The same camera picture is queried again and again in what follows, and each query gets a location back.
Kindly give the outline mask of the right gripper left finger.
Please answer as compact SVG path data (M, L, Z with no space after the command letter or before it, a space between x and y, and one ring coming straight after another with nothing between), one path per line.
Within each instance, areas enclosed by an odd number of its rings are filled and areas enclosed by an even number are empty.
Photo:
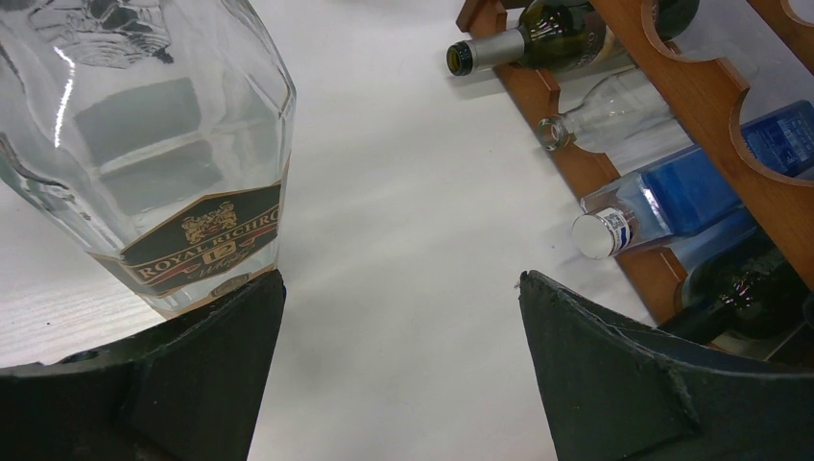
M280 331L278 271L58 363L1 372L5 460L244 460Z

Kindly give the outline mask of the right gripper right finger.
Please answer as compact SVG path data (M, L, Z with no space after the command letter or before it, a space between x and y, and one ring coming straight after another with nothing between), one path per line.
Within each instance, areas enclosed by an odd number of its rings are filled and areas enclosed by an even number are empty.
M519 306L562 460L809 460L813 375L701 346L537 271Z

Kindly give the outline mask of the green wine bottle white label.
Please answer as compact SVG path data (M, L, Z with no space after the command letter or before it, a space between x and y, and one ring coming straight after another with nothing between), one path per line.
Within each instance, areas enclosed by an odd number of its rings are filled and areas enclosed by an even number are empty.
M679 309L659 328L708 344L724 333L764 340L798 325L810 290L763 230L706 260L674 296Z

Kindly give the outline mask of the blue square bottle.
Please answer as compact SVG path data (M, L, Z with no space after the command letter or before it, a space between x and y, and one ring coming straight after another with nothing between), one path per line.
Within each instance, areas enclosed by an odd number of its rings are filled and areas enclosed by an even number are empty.
M748 151L769 169L797 177L813 165L813 105L800 100L741 128ZM585 196L571 228L594 259L693 237L742 208L704 150L693 145Z

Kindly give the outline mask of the clear bottle black cap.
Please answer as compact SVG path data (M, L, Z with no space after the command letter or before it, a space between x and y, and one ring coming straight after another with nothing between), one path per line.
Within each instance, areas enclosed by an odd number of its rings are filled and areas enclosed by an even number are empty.
M247 1L5 1L1 178L159 313L273 271L296 90Z

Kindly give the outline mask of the small clear glass bottle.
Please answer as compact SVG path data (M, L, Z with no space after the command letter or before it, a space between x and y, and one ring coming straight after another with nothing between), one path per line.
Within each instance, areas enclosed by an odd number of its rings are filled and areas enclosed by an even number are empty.
M601 80L576 108L541 118L535 135L549 152L574 145L600 154L676 120L673 110L637 65Z

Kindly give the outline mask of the green wine bottle front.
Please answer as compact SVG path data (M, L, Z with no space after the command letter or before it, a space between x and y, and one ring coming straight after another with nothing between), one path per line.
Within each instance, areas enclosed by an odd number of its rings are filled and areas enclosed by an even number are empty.
M563 73L625 53L590 2L537 0L522 11L516 27L456 42L445 59L449 72L463 77L503 64Z

